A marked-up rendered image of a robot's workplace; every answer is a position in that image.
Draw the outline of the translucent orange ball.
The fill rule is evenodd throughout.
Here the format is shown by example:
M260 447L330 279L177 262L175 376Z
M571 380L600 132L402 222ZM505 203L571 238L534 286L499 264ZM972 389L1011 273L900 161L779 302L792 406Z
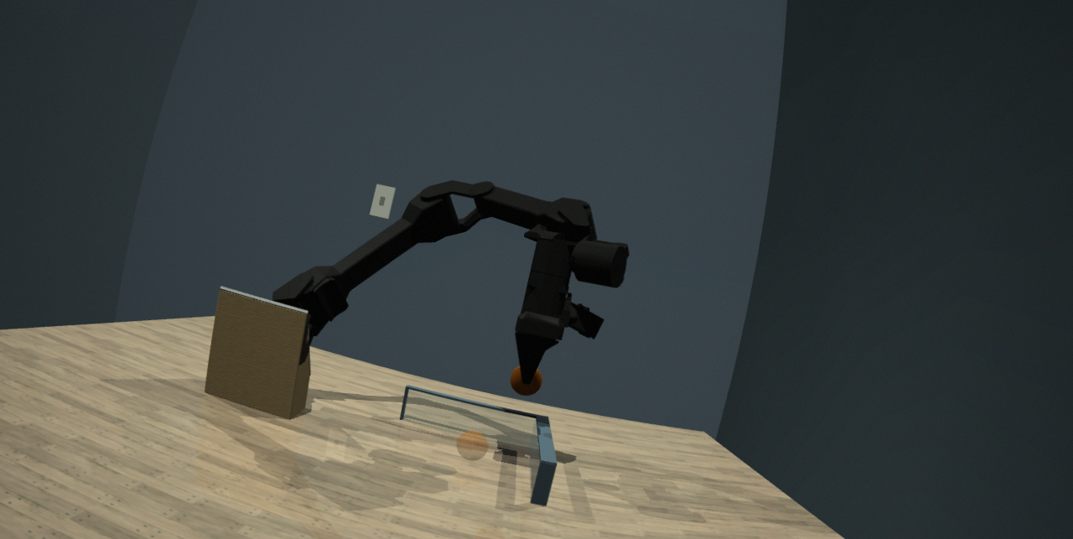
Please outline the translucent orange ball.
M483 433L479 433L477 431L468 431L466 433L461 433L459 440L457 440L457 448L459 449L461 458L483 458L488 451L488 441Z

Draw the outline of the orange-brown ball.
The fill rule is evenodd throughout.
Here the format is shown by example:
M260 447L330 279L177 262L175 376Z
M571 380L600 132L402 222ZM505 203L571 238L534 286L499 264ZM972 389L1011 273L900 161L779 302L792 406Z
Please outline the orange-brown ball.
M536 391L539 391L540 387L542 385L541 372L539 370L534 372L534 376L531 380L531 385L524 385L524 382L521 382L520 367L517 367L516 370L512 372L511 385L512 389L516 391L516 393L520 393L524 396L529 396L531 394L534 394L536 393Z

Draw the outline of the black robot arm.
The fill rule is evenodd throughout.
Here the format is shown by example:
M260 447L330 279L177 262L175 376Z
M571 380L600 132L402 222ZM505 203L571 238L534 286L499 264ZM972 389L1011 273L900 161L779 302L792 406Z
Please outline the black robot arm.
M475 200L476 208L459 219L451 194ZM444 181L425 188L410 200L402 218L373 236L332 267L312 267L273 291L271 301L309 311L309 345L341 311L352 288L418 242L442 241L468 232L479 220L494 217L529 229L536 241L532 272L578 282L619 288L624 281L629 247L624 242L597 241L593 210L586 200L540 200L494 186L493 181ZM604 319L591 314L568 293L561 309L565 327L596 339Z

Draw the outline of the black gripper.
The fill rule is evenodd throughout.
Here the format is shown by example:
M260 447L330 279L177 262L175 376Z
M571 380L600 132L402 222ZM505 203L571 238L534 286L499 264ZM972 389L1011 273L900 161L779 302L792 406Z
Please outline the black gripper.
M531 380L545 351L562 340L565 326L561 309L570 280L539 272L530 272L521 314L515 324L515 343L520 360L521 382Z

